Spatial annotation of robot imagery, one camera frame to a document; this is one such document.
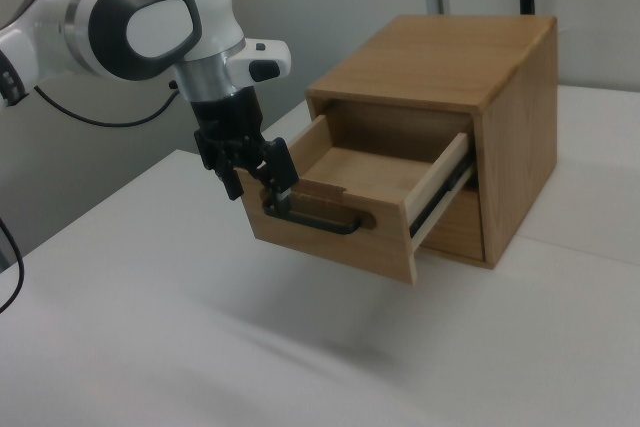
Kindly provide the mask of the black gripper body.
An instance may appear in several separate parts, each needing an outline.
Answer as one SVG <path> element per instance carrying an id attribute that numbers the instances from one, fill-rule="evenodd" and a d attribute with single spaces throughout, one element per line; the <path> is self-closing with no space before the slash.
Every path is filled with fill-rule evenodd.
<path id="1" fill-rule="evenodd" d="M 194 133 L 200 153 L 216 143 L 238 144 L 260 153 L 263 114 L 254 87 L 246 87 L 215 101 L 192 102 L 199 129 Z"/>

